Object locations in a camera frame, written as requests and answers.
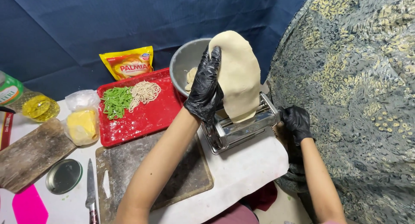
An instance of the pasta machine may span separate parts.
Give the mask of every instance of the pasta machine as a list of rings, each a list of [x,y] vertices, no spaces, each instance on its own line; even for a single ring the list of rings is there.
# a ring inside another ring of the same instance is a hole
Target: pasta machine
[[[232,123],[231,119],[224,116],[224,110],[218,110],[213,125],[202,124],[203,133],[210,145],[213,154],[230,149],[257,135],[265,132],[265,128],[277,125],[281,121],[279,111],[263,93],[259,95],[259,106],[255,115],[240,123]]]

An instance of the bottle label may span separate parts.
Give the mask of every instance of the bottle label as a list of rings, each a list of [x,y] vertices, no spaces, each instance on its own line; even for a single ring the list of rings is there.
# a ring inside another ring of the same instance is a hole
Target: bottle label
[[[8,105],[20,98],[23,94],[23,84],[15,78],[5,74],[5,80],[0,87],[0,105]]]

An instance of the plain noodle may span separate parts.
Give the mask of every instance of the plain noodle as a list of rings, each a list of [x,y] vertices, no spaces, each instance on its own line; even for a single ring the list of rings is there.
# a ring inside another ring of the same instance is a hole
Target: plain noodle
[[[130,103],[129,111],[132,112],[136,106],[142,102],[143,104],[155,100],[160,93],[161,88],[156,83],[140,82],[130,88],[132,94],[132,101]]]

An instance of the metal lid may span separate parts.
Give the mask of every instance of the metal lid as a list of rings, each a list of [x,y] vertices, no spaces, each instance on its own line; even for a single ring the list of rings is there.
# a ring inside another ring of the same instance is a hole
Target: metal lid
[[[82,177],[82,166],[74,159],[65,159],[52,166],[46,176],[46,188],[54,194],[72,190]]]

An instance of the cooking oil bottle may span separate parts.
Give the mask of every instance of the cooking oil bottle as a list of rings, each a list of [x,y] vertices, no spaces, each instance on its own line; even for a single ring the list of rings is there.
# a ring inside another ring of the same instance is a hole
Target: cooking oil bottle
[[[0,71],[0,106],[12,109],[37,122],[56,117],[61,110],[55,100],[27,89],[20,81],[2,71]]]

